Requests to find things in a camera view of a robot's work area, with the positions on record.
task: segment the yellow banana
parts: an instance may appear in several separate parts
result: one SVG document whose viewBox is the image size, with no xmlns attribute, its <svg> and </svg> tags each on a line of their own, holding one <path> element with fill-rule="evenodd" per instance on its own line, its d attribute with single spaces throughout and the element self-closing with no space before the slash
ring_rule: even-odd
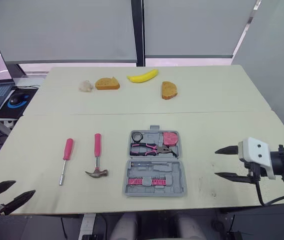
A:
<svg viewBox="0 0 284 240">
<path fill-rule="evenodd" d="M 150 79 L 152 79 L 153 77 L 155 77 L 158 74 L 158 70 L 157 69 L 153 69 L 143 75 L 139 75 L 139 76 L 127 76 L 127 78 L 132 82 L 132 83 L 143 83 L 146 82 Z"/>
</svg>

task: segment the blue mouse pad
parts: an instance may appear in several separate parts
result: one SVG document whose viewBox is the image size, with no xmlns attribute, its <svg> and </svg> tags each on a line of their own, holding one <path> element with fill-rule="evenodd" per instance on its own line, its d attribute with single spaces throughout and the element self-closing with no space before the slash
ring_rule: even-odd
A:
<svg viewBox="0 0 284 240">
<path fill-rule="evenodd" d="M 17 89 L 13 94 L 23 93 L 24 99 L 21 103 L 16 105 L 11 105 L 9 99 L 5 101 L 3 106 L 0 109 L 0 119 L 18 119 L 23 115 L 24 110 L 26 109 L 28 103 L 31 101 L 35 95 L 37 89 Z"/>
</svg>

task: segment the white table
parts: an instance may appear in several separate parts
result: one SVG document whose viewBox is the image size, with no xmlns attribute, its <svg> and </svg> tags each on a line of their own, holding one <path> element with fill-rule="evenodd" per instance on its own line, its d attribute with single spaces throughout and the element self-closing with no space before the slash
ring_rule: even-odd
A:
<svg viewBox="0 0 284 240">
<path fill-rule="evenodd" d="M 36 87 L 39 87 L 42 85 L 44 79 L 42 77 L 21 77 L 21 78 L 14 78 L 13 79 L 15 82 L 15 85 L 18 87 L 21 86 L 31 86 L 31 85 L 38 85 Z M 7 96 L 7 98 L 3 101 L 5 102 L 13 93 L 14 91 L 11 91 L 10 94 Z M 15 121 L 16 119 L 14 118 L 0 118 L 0 122 L 5 122 L 5 121 Z M 0 130 L 5 133 L 9 134 L 11 130 L 7 128 L 5 125 L 0 123 Z"/>
<path fill-rule="evenodd" d="M 154 114 L 269 111 L 270 107 L 240 65 L 157 67 L 159 74 L 144 83 L 126 76 L 152 67 L 56 67 L 37 91 L 25 116 L 86 114 Z M 118 90 L 80 92 L 79 84 L 115 77 Z M 161 84 L 176 84 L 178 95 L 161 98 Z"/>
<path fill-rule="evenodd" d="M 126 197 L 122 193 L 129 134 L 132 130 L 147 130 L 150 125 L 180 134 L 188 190 L 184 197 Z M 84 173 L 94 169 L 95 133 L 102 134 L 101 168 L 109 170 L 108 177 L 98 179 Z M 15 213 L 256 206 L 259 202 L 254 185 L 231 182 L 214 174 L 247 174 L 238 156 L 217 155 L 214 151 L 248 136 L 269 143 L 276 151 L 278 144 L 284 145 L 284 125 L 272 111 L 65 115 L 59 121 L 53 115 L 23 116 L 0 151 L 0 182 L 17 181 L 0 194 L 0 203 L 35 189 L 32 199 Z M 64 185 L 59 186 L 67 138 L 73 138 L 75 143 Z M 265 201 L 284 195 L 281 177 L 264 177 L 261 188 Z"/>
</svg>

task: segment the toast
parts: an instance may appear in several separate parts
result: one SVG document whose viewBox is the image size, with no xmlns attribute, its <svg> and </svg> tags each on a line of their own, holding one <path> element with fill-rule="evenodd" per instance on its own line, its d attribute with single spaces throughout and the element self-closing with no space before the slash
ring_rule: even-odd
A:
<svg viewBox="0 0 284 240">
<path fill-rule="evenodd" d="M 120 88 L 120 84 L 115 77 L 103 77 L 95 83 L 95 87 L 98 90 L 115 90 Z"/>
<path fill-rule="evenodd" d="M 177 95 L 177 87 L 170 81 L 162 82 L 162 99 L 168 100 Z"/>
</svg>

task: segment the hammer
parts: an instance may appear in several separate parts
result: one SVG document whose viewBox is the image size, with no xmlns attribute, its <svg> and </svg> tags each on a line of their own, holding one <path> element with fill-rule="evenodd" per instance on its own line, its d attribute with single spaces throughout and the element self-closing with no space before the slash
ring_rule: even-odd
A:
<svg viewBox="0 0 284 240">
<path fill-rule="evenodd" d="M 94 137 L 95 137 L 94 155 L 96 157 L 95 170 L 93 173 L 87 171 L 85 172 L 92 178 L 98 179 L 99 177 L 107 176 L 108 171 L 107 170 L 100 171 L 101 134 L 96 133 Z"/>
</svg>

